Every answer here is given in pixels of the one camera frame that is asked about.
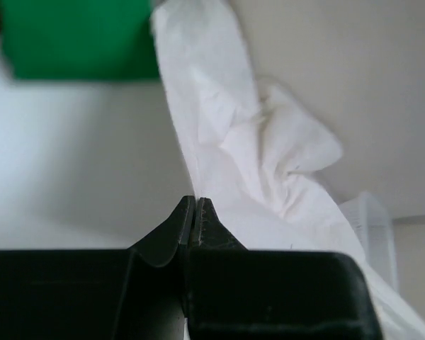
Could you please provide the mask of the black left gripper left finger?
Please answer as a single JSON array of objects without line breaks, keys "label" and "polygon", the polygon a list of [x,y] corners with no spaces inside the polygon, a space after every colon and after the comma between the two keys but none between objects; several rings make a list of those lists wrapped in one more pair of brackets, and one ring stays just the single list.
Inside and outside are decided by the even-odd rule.
[{"label": "black left gripper left finger", "polygon": [[126,249],[0,250],[0,339],[182,339],[196,201]]}]

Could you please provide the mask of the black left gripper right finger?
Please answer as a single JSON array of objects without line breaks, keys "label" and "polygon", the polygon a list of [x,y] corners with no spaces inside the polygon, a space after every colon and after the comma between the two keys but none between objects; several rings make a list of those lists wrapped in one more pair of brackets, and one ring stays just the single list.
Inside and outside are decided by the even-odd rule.
[{"label": "black left gripper right finger", "polygon": [[349,256],[248,250],[198,202],[190,240],[192,339],[381,339],[366,280]]}]

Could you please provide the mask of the white cloth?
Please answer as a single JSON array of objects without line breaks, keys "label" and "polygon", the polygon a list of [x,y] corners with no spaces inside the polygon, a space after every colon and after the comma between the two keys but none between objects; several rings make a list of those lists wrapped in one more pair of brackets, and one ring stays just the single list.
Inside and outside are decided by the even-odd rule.
[{"label": "white cloth", "polygon": [[171,118],[198,197],[250,249],[337,251],[361,267],[386,339],[425,339],[425,321],[371,267],[313,173],[336,136],[277,83],[257,81],[225,1],[165,1],[151,17]]}]

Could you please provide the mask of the green t shirt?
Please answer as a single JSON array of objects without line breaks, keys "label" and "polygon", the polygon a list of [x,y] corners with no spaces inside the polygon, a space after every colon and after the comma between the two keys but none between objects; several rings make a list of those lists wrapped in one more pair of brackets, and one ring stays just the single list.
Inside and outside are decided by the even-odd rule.
[{"label": "green t shirt", "polygon": [[159,78],[149,1],[0,1],[2,52],[17,79]]}]

